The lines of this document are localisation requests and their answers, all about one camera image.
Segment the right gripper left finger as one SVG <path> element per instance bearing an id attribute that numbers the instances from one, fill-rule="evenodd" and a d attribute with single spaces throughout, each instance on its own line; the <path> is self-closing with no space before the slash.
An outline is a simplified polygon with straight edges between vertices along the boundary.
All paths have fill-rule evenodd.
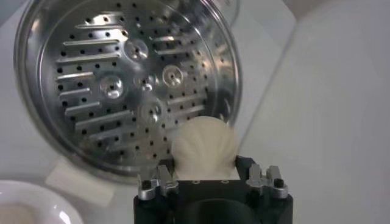
<path id="1" fill-rule="evenodd" d="M 173 179 L 166 165 L 143 167 L 138 174 L 138 198 L 152 200 L 157 194 L 167 197 L 177 194 L 179 182 Z"/>

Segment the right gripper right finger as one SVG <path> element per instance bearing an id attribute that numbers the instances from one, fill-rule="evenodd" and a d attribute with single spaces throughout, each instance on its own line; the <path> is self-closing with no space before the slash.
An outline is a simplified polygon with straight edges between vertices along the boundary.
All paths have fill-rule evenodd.
<path id="1" fill-rule="evenodd" d="M 278 166 L 269 166 L 266 173 L 252 158 L 237 156 L 236 169 L 241 180 L 260 195 L 269 193 L 272 198 L 287 198 L 288 187 L 282 179 Z"/>

